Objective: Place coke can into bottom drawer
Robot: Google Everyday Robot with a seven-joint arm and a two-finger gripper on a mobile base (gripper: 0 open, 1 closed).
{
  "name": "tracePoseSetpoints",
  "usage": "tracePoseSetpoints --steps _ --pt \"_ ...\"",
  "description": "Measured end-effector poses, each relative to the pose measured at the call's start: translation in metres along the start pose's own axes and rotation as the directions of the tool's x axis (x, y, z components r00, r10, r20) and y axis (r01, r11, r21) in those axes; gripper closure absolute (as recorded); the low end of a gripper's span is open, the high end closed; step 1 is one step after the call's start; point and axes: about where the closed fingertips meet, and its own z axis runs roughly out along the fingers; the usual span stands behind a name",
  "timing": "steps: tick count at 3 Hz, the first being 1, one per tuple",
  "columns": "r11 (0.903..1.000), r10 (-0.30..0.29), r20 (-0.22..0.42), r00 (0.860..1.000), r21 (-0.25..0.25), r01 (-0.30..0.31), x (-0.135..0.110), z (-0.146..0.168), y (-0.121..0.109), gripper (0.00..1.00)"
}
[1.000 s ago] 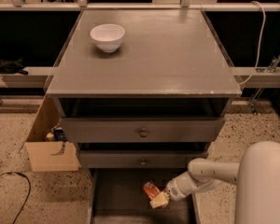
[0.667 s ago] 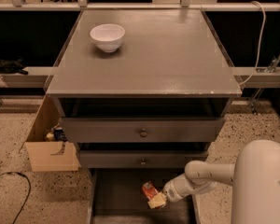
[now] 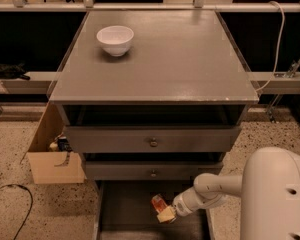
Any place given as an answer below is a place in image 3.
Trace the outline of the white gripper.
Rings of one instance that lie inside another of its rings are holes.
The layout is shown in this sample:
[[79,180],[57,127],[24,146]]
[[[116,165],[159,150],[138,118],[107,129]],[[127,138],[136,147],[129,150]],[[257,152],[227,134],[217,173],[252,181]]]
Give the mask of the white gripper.
[[157,219],[160,223],[170,223],[176,219],[176,214],[185,217],[195,212],[196,209],[196,192],[193,189],[187,189],[178,194],[174,198],[172,206],[163,209],[157,215]]

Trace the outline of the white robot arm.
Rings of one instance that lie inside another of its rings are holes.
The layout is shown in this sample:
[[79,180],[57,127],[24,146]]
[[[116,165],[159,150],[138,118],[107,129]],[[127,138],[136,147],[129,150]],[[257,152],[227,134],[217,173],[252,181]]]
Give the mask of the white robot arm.
[[300,240],[300,156],[286,149],[255,151],[241,175],[198,175],[171,204],[151,199],[161,223],[241,199],[240,240]]

